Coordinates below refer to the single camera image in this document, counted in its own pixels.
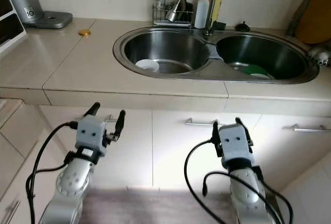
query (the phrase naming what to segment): yellow sponge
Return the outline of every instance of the yellow sponge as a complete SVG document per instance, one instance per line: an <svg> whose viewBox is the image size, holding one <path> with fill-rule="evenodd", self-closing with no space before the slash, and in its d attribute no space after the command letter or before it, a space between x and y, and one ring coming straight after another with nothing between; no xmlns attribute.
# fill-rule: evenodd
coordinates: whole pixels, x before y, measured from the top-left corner
<svg viewBox="0 0 331 224"><path fill-rule="evenodd" d="M221 4L222 4L222 0L215 0L215 6L212 14L212 23L214 23L214 21L217 21Z"/></svg>

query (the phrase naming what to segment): kitchen counter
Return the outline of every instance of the kitchen counter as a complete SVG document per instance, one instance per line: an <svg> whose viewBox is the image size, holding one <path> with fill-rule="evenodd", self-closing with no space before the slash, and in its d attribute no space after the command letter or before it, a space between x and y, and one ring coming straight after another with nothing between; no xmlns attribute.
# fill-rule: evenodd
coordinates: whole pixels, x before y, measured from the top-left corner
<svg viewBox="0 0 331 224"><path fill-rule="evenodd" d="M98 100L120 108L331 115L328 68L295 85L158 79L124 68L113 56L114 42L149 25L74 19L60 30L28 29L28 38L0 60L0 96L59 106L89 106ZM91 29L91 36L78 35L84 28Z"/></svg>

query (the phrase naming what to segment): gray rug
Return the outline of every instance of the gray rug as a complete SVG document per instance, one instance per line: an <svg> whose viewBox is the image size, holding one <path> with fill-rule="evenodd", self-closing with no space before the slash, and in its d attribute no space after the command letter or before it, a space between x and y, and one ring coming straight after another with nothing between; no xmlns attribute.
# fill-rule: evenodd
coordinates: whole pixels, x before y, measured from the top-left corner
<svg viewBox="0 0 331 224"><path fill-rule="evenodd" d="M230 196L211 195L205 204L228 224L236 224ZM80 224L217 223L188 192L91 190Z"/></svg>

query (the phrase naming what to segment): stainless steel sink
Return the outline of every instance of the stainless steel sink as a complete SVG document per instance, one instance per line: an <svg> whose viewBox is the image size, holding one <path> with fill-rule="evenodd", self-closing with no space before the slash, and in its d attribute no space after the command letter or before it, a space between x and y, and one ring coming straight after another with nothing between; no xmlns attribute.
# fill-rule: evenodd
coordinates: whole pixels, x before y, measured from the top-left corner
<svg viewBox="0 0 331 224"><path fill-rule="evenodd" d="M158 73L186 73L202 67L208 60L203 40L171 30L151 30L136 34L124 46L125 56L135 64L152 59Z"/></svg>
<svg viewBox="0 0 331 224"><path fill-rule="evenodd" d="M301 48L254 32L214 32L205 39L197 29L147 27L119 37L113 53L131 71L156 78L295 84L319 72ZM157 62L159 69L136 66L142 59ZM261 67L268 78L244 73L249 65Z"/></svg>

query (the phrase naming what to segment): black cable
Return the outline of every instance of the black cable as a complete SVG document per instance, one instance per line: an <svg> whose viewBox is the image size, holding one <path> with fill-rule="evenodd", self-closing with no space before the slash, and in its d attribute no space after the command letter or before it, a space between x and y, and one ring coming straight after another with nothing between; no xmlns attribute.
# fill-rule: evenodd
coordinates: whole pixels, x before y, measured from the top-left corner
<svg viewBox="0 0 331 224"><path fill-rule="evenodd" d="M29 188L29 191L27 192L27 199L29 202L29 206L30 206L30 216L31 216L31 224L35 224L35 210L34 210L34 206L33 206L33 198L34 198L34 186L35 186L35 177L36 177L36 173L37 173L37 168L38 168L38 164L41 158L41 155L43 153L43 151L45 150L47 144L50 142L51 138L55 135L55 133L61 129L62 127L68 126L68 127L72 127L73 124L77 124L76 122L66 122L66 123L62 123L61 125L57 126L47 137L47 139L45 140L45 142L43 143L42 147L39 150L39 153L37 155L37 158L35 160L35 164L33 166L33 171L31 173L31 183L28 183L28 181L26 181L25 186L27 189L27 186Z"/></svg>
<svg viewBox="0 0 331 224"><path fill-rule="evenodd" d="M268 189L270 192L272 192L273 194L278 196L286 204L286 206L289 209L289 213L290 213L289 224L292 224L294 214L293 214L293 209L292 209L292 206L291 206L290 202L281 193L278 193L276 190L272 189L269 185L267 185L267 183L265 181L261 180L261 183L263 184L263 186L266 189Z"/></svg>
<svg viewBox="0 0 331 224"><path fill-rule="evenodd" d="M58 166L58 167L55 167L55 168L40 169L40 170L37 170L36 174L38 174L39 172L52 172L52 171L58 171L58 170L64 168L66 165L67 165L67 163L64 163L63 165ZM26 182L25 182L25 190L26 190L26 193L27 193L27 194L29 194L30 191L31 191L31 178L32 178L32 174L30 174L30 175L27 177L27 180L26 180Z"/></svg>
<svg viewBox="0 0 331 224"><path fill-rule="evenodd" d="M193 197L196 199L196 201L200 204L200 206L208 213L210 214L218 223L220 224L226 224L226 222L224 220L222 220L220 217L218 217L217 215L215 215L200 199L199 197L195 194L195 192L193 191L190 182L188 180L188 176L187 176L187 164L188 164L188 160L191 157L192 153L199 147L202 146L204 144L208 144L211 143L210 140L201 142L200 144L196 145L195 147L193 147L193 149L189 152L189 154L187 155L186 159L185 159L185 163L184 163L184 177L185 177L185 181L187 184L187 187L189 188L191 194L193 195Z"/></svg>
<svg viewBox="0 0 331 224"><path fill-rule="evenodd" d="M219 175L223 175L223 176L227 176L227 177L230 177L234 180L236 180L237 182L245 185L247 188L249 188L251 191L253 191L264 203L265 205L267 206L267 208L271 211L272 215L274 216L274 218L277 220L277 222L279 224L283 224L282 220L280 219L279 215L277 214L276 210L274 209L274 207L265 199L265 197L263 195L261 195L256 189L254 189L251 185L249 185L248 183L246 183L244 180L242 180L241 178L235 176L235 175L232 175L232 174L229 174L229 173L226 173L226 172L223 172L223 171L212 171L212 172L209 172L205 175L204 179L203 179L203 187L205 188L206 187L206 181L207 181L207 178L210 176L210 175L215 175L215 174L219 174Z"/></svg>

